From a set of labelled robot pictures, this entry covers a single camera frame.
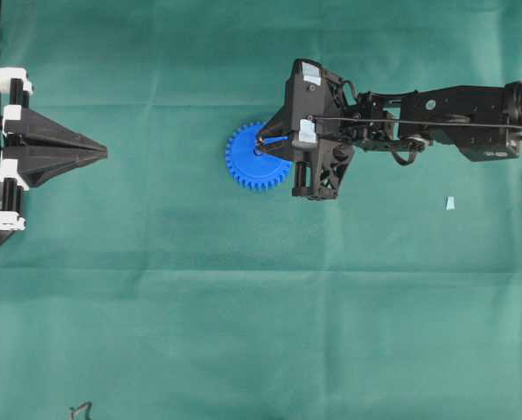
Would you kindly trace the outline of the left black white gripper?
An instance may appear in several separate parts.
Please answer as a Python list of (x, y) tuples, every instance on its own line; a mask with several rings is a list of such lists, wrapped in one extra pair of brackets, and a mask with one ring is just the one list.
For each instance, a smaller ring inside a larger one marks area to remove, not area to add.
[[(23, 192), (108, 156), (104, 145), (26, 108), (32, 93), (25, 69), (0, 67), (0, 231), (25, 229)], [(66, 148), (12, 147), (12, 135)]]

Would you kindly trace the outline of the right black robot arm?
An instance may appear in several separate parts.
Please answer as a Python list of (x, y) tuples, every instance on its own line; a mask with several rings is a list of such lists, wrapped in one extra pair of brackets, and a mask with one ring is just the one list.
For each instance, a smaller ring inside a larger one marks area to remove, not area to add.
[(295, 166), (292, 193), (334, 200), (355, 150), (386, 152), (411, 165), (433, 143), (469, 161), (519, 157), (522, 80), (403, 94), (359, 93), (311, 59), (296, 59), (284, 103), (256, 136), (259, 151)]

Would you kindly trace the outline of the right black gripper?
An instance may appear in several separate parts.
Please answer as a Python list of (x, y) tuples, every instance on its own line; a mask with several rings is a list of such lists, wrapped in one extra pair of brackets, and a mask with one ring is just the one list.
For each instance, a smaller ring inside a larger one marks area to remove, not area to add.
[[(296, 59), (284, 105), (260, 130), (261, 153), (295, 164), (292, 195), (334, 200), (354, 149), (340, 137), (351, 83), (311, 59)], [(283, 137), (268, 143), (269, 138)]]

